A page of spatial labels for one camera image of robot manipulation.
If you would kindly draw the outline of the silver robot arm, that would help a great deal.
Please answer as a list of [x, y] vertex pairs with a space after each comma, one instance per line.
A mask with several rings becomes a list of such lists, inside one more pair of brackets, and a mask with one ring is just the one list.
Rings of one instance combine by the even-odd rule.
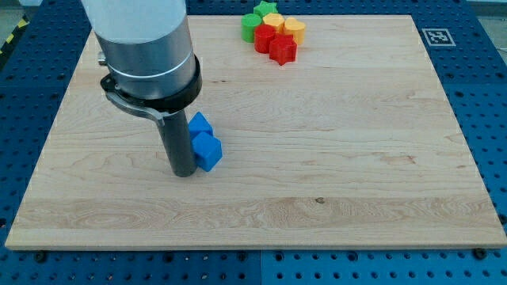
[[185, 0], [82, 0], [122, 91], [160, 99], [184, 89], [196, 72]]

